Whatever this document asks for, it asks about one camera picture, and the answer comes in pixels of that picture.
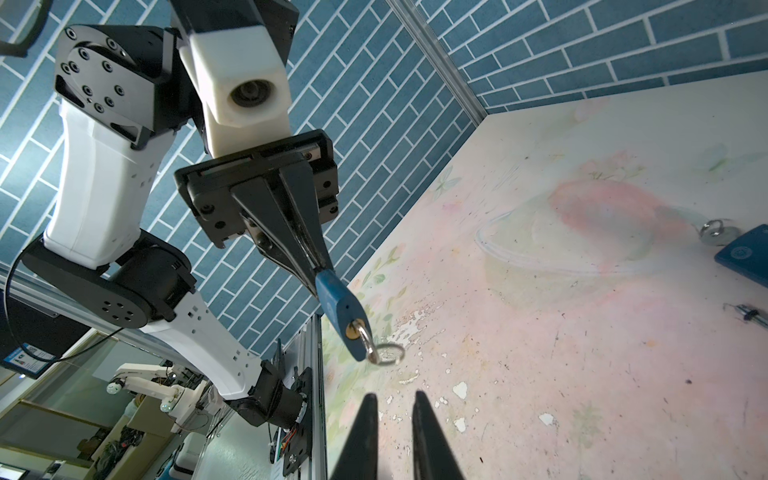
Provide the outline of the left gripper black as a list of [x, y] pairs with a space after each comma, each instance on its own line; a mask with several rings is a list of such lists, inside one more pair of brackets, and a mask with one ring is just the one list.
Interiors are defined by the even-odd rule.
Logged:
[[216, 247], [248, 230], [262, 255], [317, 296], [332, 269], [322, 224], [338, 211], [333, 144], [314, 130], [182, 168], [179, 194]]

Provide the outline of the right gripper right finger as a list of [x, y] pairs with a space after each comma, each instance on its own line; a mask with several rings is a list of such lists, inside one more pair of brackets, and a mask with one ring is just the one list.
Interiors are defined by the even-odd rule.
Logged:
[[465, 478], [424, 391], [417, 391], [415, 394], [412, 437], [415, 479]]

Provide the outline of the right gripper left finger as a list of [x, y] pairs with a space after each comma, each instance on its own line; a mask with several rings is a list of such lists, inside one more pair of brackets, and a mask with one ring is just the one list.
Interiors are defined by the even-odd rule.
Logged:
[[331, 480], [376, 480], [378, 474], [378, 401], [363, 397], [347, 440], [330, 476]]

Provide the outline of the blue padlock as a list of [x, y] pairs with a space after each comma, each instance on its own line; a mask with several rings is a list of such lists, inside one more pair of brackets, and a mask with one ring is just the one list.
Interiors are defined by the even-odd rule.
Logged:
[[402, 345], [374, 340], [365, 309], [333, 270], [319, 272], [315, 277], [315, 288], [325, 316], [355, 361], [389, 367], [404, 360]]
[[714, 261], [736, 274], [767, 287], [767, 225], [742, 232], [723, 219], [706, 221], [698, 230], [700, 241], [719, 247]]

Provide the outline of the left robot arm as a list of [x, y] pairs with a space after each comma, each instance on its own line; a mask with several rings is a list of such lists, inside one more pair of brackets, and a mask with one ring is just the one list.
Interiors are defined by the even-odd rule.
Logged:
[[141, 225], [179, 130], [207, 160], [176, 171], [209, 241], [247, 236], [316, 298], [336, 280], [322, 227], [338, 213], [337, 166], [320, 130], [294, 133], [289, 1], [174, 1], [167, 27], [70, 24], [57, 40], [64, 159], [53, 217], [22, 252], [37, 276], [106, 322], [173, 348], [248, 423], [292, 429], [310, 391], [237, 351], [181, 249]]

